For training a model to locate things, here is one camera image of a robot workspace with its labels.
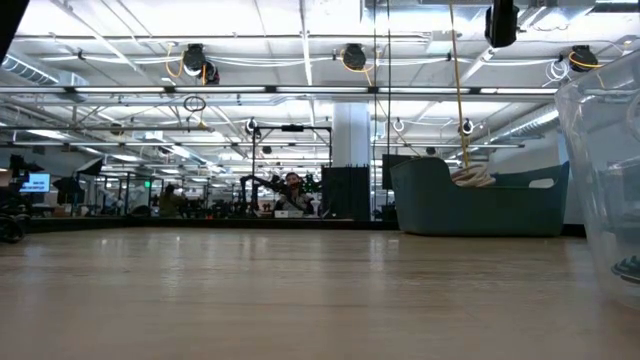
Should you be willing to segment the clear plastic container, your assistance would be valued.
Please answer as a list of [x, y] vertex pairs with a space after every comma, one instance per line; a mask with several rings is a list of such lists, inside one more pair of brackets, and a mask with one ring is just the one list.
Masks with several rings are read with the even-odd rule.
[[555, 100], [599, 285], [640, 309], [640, 50]]

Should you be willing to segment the blue lit monitor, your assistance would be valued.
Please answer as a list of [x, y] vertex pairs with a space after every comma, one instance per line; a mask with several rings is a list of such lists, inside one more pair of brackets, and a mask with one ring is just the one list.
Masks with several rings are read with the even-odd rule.
[[24, 182], [19, 190], [20, 193], [49, 193], [51, 187], [51, 176], [49, 173], [31, 173], [29, 180]]

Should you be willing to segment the white square column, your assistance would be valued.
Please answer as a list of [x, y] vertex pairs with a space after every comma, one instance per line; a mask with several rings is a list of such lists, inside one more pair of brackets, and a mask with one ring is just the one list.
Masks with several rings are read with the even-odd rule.
[[333, 104], [332, 162], [336, 167], [368, 166], [371, 159], [369, 105], [364, 102]]

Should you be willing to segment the person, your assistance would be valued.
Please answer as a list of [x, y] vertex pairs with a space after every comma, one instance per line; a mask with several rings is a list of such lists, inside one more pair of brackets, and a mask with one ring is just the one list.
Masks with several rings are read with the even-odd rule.
[[303, 192], [300, 176], [294, 172], [287, 173], [285, 185], [285, 191], [275, 204], [275, 211], [301, 211], [304, 215], [311, 215], [313, 198]]
[[181, 209], [186, 204], [183, 196], [175, 193], [175, 186], [169, 184], [159, 198], [159, 216], [167, 218], [181, 217]]

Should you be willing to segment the dark wall screen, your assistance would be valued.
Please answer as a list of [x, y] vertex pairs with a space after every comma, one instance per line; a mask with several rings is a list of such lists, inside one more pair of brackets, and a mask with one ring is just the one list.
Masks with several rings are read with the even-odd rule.
[[382, 187], [385, 190], [392, 190], [392, 176], [391, 169], [399, 165], [403, 162], [412, 160], [413, 156], [409, 155], [394, 155], [394, 154], [383, 154], [382, 155]]

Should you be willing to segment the black partition panel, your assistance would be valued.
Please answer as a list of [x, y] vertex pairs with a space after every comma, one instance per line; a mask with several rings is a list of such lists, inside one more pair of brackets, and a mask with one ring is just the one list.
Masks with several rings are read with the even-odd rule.
[[368, 166], [324, 167], [321, 175], [323, 218], [369, 221], [370, 169]]

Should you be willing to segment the teal plastic bin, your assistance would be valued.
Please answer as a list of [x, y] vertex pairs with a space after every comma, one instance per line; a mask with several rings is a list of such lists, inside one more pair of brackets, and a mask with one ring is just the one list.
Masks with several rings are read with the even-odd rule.
[[414, 158], [390, 168], [401, 231], [423, 236], [554, 237], [564, 224], [570, 165], [496, 174], [496, 183], [461, 187], [447, 164]]

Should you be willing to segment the long ceiling light strip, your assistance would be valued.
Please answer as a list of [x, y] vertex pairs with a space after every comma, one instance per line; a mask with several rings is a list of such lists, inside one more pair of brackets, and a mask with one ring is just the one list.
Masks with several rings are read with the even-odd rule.
[[552, 95], [555, 88], [374, 86], [0, 86], [0, 94], [424, 94]]

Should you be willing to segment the black background rig frame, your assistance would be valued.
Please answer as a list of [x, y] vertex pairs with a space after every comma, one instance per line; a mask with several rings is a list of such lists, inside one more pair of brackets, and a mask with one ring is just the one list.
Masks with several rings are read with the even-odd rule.
[[[271, 189], [273, 192], [278, 193], [280, 196], [285, 191], [285, 176], [283, 179], [278, 178], [277, 176], [273, 176], [271, 180], [267, 181], [261, 179], [255, 175], [256, 169], [256, 150], [257, 150], [257, 134], [266, 130], [267, 133], [261, 136], [262, 140], [265, 140], [268, 135], [273, 130], [280, 130], [282, 132], [304, 132], [306, 130], [310, 130], [314, 133], [317, 133], [318, 130], [326, 130], [329, 135], [332, 135], [332, 130], [329, 127], [316, 127], [316, 126], [303, 126], [303, 125], [281, 125], [279, 127], [276, 126], [258, 126], [255, 125], [252, 132], [252, 173], [240, 179], [240, 200], [241, 205], [243, 206], [243, 211], [246, 212], [247, 209], [254, 210], [257, 206], [258, 200], [258, 187], [262, 186], [268, 189]], [[315, 182], [312, 178], [302, 181], [302, 190], [304, 193], [310, 194], [312, 192], [318, 192], [321, 190], [321, 183]], [[304, 215], [309, 217], [317, 217], [317, 212], [319, 208], [319, 202], [313, 198], [312, 205], [314, 207], [313, 213], [311, 215]]]

